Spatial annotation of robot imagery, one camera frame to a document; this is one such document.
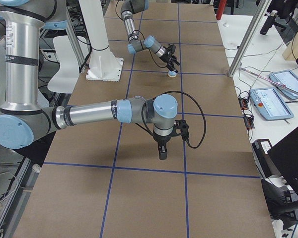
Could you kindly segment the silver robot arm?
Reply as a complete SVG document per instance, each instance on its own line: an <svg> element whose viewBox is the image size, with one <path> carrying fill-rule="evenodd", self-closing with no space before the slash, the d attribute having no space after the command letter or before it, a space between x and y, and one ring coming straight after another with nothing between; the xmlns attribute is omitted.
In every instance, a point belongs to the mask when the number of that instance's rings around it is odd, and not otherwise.
<svg viewBox="0 0 298 238"><path fill-rule="evenodd" d="M101 3L79 2L90 39L89 80L119 81L123 58L110 51ZM147 10L148 0L124 0L121 17L128 34L128 50L150 50L167 63L169 76L177 74L175 46L166 49L153 36L139 40L133 15ZM6 22L6 100L0 107L0 145L20 149L68 126L116 119L122 123L153 123L149 133L157 142L159 159L167 158L167 142L175 135L177 101L169 94L153 99L133 97L72 107L42 108L37 102L39 32L41 28L66 29L66 0L0 0Z"/></svg>

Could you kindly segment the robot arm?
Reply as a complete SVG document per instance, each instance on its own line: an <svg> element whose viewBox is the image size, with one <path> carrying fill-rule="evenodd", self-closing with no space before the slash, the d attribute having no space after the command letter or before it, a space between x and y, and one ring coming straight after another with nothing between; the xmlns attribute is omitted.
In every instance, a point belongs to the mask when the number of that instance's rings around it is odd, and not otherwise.
<svg viewBox="0 0 298 238"><path fill-rule="evenodd" d="M147 0L125 0L122 3L119 18L123 21L128 45L127 49L130 54L148 50L151 55L156 55L162 62L166 63L165 66L157 65L160 68L168 69L169 77L176 77L178 70L176 65L180 65L177 57L174 55L176 46L169 44L167 47L163 46L154 36L147 37L135 27L133 16L137 13L147 10L149 2Z"/></svg>

